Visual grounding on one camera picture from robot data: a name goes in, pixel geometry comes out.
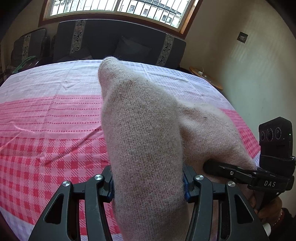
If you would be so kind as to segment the dark red sleeve forearm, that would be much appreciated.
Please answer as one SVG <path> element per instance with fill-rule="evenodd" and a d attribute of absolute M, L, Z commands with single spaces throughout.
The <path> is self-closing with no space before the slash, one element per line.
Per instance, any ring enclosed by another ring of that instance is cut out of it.
<path fill-rule="evenodd" d="M 282 215 L 272 227 L 268 238 L 275 241 L 296 241 L 295 227 L 295 216 L 292 217 L 287 208 L 282 208 Z"/>

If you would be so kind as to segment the right hand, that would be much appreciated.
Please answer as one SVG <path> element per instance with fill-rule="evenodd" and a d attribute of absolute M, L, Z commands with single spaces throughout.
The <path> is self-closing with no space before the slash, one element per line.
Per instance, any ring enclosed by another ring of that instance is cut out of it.
<path fill-rule="evenodd" d="M 282 200 L 280 197 L 276 197 L 270 204 L 262 208 L 260 211 L 255 209 L 256 199 L 253 196 L 249 199 L 251 207 L 254 209 L 255 213 L 263 223 L 269 223 L 271 226 L 274 226 L 282 215 Z"/>

